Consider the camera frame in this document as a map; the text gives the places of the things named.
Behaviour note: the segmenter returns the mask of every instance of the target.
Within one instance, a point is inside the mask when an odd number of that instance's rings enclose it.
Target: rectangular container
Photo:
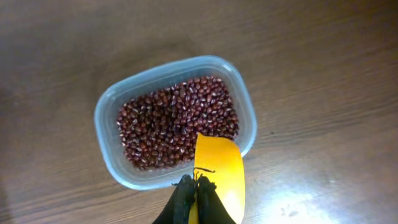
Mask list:
[[[148,171],[134,167],[124,157],[116,118],[120,107],[131,98],[207,75],[220,77],[228,87],[239,119],[239,134],[235,143],[242,156],[249,152],[256,137],[257,121],[249,93],[237,69],[215,56],[171,62],[115,83],[98,100],[94,122],[99,146],[106,167],[120,184],[134,190],[158,189],[178,183],[184,174],[192,174],[193,161],[165,170]]]

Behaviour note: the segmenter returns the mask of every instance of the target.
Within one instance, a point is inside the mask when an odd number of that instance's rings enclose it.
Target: adzuki bean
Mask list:
[[[142,170],[195,157],[197,133],[234,140],[238,117],[223,80],[194,78],[123,104],[116,121],[124,155]]]

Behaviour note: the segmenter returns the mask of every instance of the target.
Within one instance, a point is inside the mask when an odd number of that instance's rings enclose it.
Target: yellow plastic sheet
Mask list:
[[[216,193],[230,217],[240,224],[244,214],[245,186],[243,160],[239,147],[226,138],[198,134],[195,167],[215,170],[215,173],[195,170],[217,186]],[[198,224],[197,203],[190,210],[189,224]]]

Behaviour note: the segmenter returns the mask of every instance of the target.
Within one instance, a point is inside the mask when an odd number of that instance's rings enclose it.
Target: yellow spatula blade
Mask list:
[[[230,217],[241,223],[244,214],[245,188],[243,160],[239,147],[226,138],[198,134],[195,167],[215,170],[215,173],[195,170],[208,177],[217,186],[216,193]],[[197,224],[198,212],[195,202],[190,210],[189,224]]]

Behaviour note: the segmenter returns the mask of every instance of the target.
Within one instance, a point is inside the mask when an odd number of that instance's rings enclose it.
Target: table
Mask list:
[[[173,60],[240,70],[258,134],[243,223],[398,223],[398,13],[376,0],[3,0],[0,223],[151,223],[173,188],[104,165],[102,92]]]

